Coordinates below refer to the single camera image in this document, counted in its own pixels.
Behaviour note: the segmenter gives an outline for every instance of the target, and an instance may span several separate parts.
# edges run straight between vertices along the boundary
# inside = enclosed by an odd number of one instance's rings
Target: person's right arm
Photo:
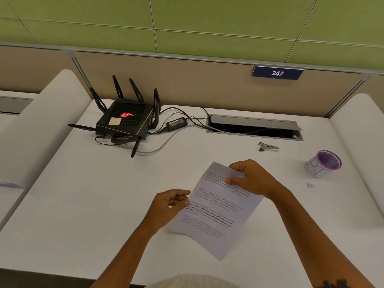
[[[313,287],[374,288],[366,277],[330,241],[295,196],[253,160],[229,166],[245,174],[227,184],[272,200]]]

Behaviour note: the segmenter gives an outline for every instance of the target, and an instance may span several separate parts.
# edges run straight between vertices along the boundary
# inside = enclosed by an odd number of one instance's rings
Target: person's left hand
[[[156,233],[189,205],[189,190],[171,189],[156,194],[141,225]]]

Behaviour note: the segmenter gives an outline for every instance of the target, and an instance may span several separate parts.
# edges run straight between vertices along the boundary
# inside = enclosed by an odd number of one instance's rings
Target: number sign
[[[273,79],[298,80],[303,69],[255,66],[252,76]]]

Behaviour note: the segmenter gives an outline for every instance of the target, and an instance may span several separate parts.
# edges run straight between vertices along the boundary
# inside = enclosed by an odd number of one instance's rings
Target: person's left arm
[[[129,287],[149,240],[189,205],[189,194],[190,191],[180,189],[158,193],[141,224],[91,288]]]

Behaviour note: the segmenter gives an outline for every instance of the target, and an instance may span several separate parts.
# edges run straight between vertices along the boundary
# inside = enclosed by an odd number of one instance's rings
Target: hand
[[[229,167],[245,174],[243,179],[236,177],[228,178],[225,182],[229,185],[237,185],[248,192],[263,195],[269,199],[275,193],[285,189],[278,180],[254,160],[236,162]]]
[[[170,222],[180,210],[189,205],[186,195],[190,193],[189,190],[171,189],[156,194],[146,216],[141,222],[141,226],[156,233]]]

